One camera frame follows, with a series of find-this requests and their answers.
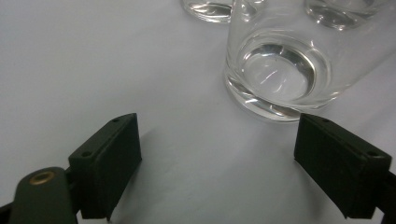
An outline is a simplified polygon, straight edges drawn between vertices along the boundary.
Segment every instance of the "glass tumbler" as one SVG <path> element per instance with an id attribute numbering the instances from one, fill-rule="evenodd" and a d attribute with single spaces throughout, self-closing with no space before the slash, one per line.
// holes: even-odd
<path id="1" fill-rule="evenodd" d="M 295 121 L 395 51 L 394 0 L 233 0 L 224 76 L 247 111 Z"/>
<path id="2" fill-rule="evenodd" d="M 233 0 L 182 0 L 183 7 L 191 15 L 212 22 L 230 21 Z"/>

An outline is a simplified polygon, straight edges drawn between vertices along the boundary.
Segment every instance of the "glass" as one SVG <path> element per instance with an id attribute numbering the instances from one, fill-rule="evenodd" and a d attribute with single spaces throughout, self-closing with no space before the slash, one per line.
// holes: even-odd
<path id="1" fill-rule="evenodd" d="M 245 109 L 295 121 L 396 51 L 396 1 L 234 0 L 224 69 Z"/>
<path id="2" fill-rule="evenodd" d="M 233 0 L 183 0 L 183 7 L 193 16 L 212 22 L 230 21 Z"/>

